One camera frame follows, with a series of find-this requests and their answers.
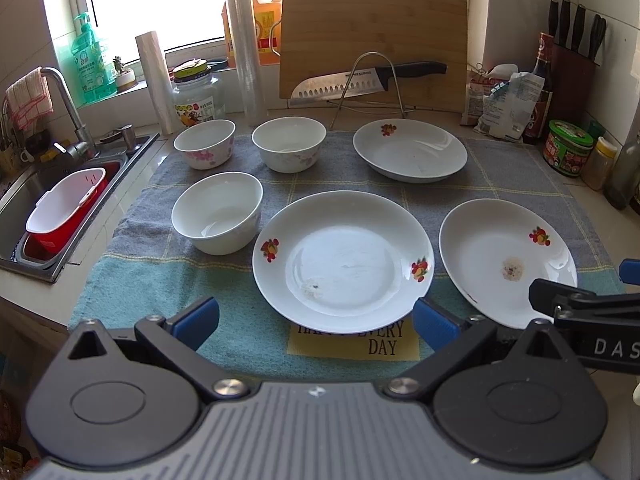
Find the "white stained plate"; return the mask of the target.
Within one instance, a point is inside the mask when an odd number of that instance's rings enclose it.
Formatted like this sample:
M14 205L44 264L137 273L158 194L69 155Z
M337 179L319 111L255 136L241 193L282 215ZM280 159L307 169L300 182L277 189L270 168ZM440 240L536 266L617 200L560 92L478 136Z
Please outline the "white stained plate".
M514 330L547 316L528 300L537 278L577 285L576 264L560 234L507 200L478 198L454 207L440 226L438 246L460 294L486 318Z

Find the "white fruit plate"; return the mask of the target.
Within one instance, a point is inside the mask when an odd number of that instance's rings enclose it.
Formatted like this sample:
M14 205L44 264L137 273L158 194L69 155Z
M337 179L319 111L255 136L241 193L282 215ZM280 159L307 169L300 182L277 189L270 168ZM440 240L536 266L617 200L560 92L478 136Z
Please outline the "white fruit plate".
M408 315L435 275L423 226L386 197L338 190L275 214L259 233L253 275L289 321L316 332L373 332Z
M447 130L413 119L380 119L352 137L356 153L374 171L404 183L445 180L468 161L460 140Z

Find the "plain white bowl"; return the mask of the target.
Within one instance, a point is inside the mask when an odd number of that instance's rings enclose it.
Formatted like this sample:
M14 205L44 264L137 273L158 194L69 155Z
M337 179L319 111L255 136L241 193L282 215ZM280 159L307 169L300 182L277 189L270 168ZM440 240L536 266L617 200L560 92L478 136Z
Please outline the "plain white bowl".
M229 171L199 180L171 211L172 227L204 254L226 256L257 235L264 188L246 172Z

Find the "pink floral bowl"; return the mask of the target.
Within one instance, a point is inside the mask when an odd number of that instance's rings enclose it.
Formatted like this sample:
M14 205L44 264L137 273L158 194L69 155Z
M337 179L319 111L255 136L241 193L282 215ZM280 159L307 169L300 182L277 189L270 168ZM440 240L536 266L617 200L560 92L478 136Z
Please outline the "pink floral bowl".
M214 119L186 128L174 140L174 149L195 170L214 169L232 156L236 125Z

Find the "white floral bowl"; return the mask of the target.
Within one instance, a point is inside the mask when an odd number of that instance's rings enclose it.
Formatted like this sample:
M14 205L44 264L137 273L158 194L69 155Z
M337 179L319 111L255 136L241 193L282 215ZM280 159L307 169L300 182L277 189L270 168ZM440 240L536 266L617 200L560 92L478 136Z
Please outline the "white floral bowl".
M268 120L252 133L262 162L279 174L298 174L314 166L324 140L321 122L299 116Z

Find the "steel kitchen sink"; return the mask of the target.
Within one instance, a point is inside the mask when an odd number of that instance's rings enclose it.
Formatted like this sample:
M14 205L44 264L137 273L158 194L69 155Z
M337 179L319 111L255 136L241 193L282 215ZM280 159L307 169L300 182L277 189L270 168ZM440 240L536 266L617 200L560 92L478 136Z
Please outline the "steel kitchen sink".
M53 283L93 217L160 135L99 146L86 162L59 154L21 174L1 197L1 267Z

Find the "steel kitchen faucet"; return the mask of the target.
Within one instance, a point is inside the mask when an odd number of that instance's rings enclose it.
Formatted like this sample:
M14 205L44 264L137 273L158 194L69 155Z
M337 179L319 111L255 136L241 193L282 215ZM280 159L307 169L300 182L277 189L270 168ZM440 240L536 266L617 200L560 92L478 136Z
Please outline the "steel kitchen faucet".
M39 73L41 77L52 81L56 85L56 88L58 88L58 93L61 96L68 116L70 116L77 136L77 142L73 145L73 148L78 151L80 157L88 159L96 158L96 156L99 155L99 150L93 141L88 127L78 113L62 73L56 68L49 66L40 67Z

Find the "clear glass oil bottle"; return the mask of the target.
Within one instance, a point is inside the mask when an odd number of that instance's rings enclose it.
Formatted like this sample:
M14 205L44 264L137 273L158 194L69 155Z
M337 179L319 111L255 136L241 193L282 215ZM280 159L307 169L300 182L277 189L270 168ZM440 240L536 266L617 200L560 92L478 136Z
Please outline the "clear glass oil bottle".
M629 204L639 184L640 140L639 133L629 140L617 157L612 174L605 183L604 196L616 209L623 210Z

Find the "green lid sauce tub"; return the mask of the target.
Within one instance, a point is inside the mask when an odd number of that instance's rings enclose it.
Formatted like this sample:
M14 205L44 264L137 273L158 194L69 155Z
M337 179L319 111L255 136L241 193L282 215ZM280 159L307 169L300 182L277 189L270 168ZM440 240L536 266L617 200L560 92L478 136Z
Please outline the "green lid sauce tub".
M593 137L582 128L562 120L550 120L542 157L559 174L577 178L593 147Z

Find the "red wash basin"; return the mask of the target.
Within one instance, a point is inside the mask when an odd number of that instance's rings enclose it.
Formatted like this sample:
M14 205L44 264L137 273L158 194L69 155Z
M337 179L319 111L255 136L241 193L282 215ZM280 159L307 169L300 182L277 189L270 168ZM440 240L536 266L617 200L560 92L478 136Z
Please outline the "red wash basin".
M78 170L102 167L106 170L106 182L99 185L84 206L57 230L47 234L30 234L26 231L26 221L34 211L36 203L45 192L50 191L58 182ZM98 211L104 202L112 183L124 175L126 159L111 157L97 162L88 162L77 168L55 165L40 174L30 177L21 187L21 196L15 203L22 208L23 221L18 225L18 238L13 258L28 266L50 268L55 261L62 261L70 246L80 237L83 228L88 226L89 219Z

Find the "small potted plant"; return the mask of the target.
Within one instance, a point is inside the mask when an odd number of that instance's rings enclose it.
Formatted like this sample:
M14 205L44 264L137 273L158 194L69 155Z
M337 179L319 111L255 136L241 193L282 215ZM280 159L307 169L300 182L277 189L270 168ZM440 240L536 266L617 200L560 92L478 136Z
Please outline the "small potted plant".
M116 72L115 82L118 93L134 88L137 84L137 77L132 68L128 68L119 56L114 56L113 65Z

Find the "green dish soap bottle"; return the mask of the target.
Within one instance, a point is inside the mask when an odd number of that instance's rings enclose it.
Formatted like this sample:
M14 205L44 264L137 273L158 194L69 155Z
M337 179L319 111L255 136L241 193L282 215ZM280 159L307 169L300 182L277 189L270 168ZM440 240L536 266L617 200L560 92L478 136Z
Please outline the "green dish soap bottle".
M74 21L79 23L80 29L70 52L73 55L82 95L86 104L99 102L117 92L115 69L96 36L89 13L75 16Z

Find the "short cling film roll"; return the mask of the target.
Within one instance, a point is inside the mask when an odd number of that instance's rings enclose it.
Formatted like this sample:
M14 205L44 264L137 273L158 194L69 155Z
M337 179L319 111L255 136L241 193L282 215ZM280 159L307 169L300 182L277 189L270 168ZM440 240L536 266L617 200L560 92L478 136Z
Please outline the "short cling film roll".
M146 32L137 36L136 43L144 80L160 124L160 133L168 138L182 130L182 123L172 100L172 85L164 51L160 47L156 32Z

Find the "bamboo cutting board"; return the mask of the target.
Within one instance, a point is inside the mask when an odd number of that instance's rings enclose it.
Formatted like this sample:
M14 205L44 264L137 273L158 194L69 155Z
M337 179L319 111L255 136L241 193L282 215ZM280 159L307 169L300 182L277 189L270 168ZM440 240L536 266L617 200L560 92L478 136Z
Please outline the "bamboo cutting board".
M280 96L303 80L351 70L434 61L443 75L399 79L378 103L464 109L468 0L282 0Z

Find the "black handled kitchen knife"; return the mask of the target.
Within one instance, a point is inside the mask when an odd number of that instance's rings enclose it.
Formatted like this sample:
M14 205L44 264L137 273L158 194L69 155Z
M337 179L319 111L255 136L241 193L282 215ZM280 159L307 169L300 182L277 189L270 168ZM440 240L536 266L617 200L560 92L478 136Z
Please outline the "black handled kitchen knife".
M390 66L363 68L349 72L311 77L300 82L292 91L293 102L337 100L346 91L346 98L386 92L390 81L398 78L421 78L445 75L448 66L441 62L411 62Z

